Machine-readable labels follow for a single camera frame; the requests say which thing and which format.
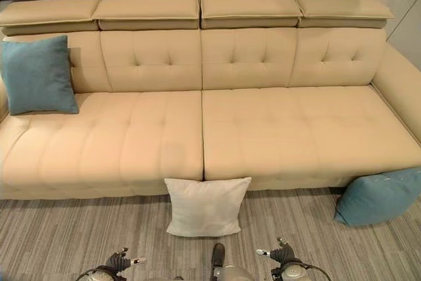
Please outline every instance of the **sofa armrest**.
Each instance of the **sofa armrest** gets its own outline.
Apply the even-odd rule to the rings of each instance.
[[[387,43],[372,84],[421,143],[421,71]]]
[[[0,122],[2,122],[9,112],[9,104],[7,101],[6,87],[0,76]]]

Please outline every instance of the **white pillow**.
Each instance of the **white pillow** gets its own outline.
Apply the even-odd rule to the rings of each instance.
[[[238,233],[239,207],[250,181],[165,179],[172,203],[172,221],[166,231],[184,237]]]

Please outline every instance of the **sectional sofa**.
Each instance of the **sectional sofa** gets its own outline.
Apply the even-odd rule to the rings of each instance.
[[[42,0],[5,41],[67,34],[80,113],[11,116],[1,199],[158,195],[164,178],[346,186],[421,166],[421,72],[376,0]]]

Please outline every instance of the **gray striped carpet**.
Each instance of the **gray striped carpet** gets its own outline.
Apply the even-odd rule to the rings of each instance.
[[[256,248],[288,240],[305,262],[332,280],[421,280],[421,198],[401,217],[364,228],[332,220],[339,196],[329,189],[248,192],[239,215],[242,231],[224,238],[167,234],[168,196],[62,201],[0,201],[0,263],[5,280],[75,280],[122,246],[145,256],[125,273],[129,281],[157,277],[208,280],[215,242],[226,263],[246,267],[256,280],[271,280],[270,259]],[[313,280],[325,280],[311,272]]]

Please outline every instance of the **adjustable headrest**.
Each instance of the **adjustable headrest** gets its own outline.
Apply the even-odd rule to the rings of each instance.
[[[102,30],[197,29],[198,0],[102,0],[93,14]]]
[[[378,0],[296,0],[303,17],[300,28],[355,27],[383,28],[393,18]]]
[[[98,30],[92,19],[99,0],[36,0],[11,3],[0,13],[7,36]]]
[[[296,26],[301,16],[294,0],[201,0],[202,28]]]

